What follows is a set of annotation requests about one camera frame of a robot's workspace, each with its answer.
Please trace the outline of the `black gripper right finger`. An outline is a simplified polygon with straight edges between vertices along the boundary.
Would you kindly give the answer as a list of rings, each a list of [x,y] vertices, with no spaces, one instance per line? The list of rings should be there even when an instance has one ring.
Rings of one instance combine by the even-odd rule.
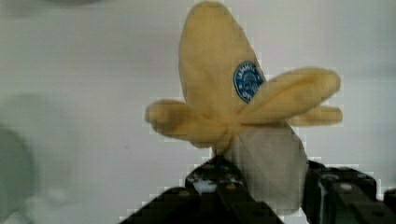
[[[310,161],[303,211],[309,224],[396,224],[395,189],[376,198],[370,175],[349,167],[326,167]]]

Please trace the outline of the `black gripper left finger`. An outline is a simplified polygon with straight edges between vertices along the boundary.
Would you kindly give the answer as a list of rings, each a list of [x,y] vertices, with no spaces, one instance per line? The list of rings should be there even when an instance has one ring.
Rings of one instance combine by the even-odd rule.
[[[239,169],[222,156],[195,168],[183,187],[166,190],[120,224],[282,224],[255,201]]]

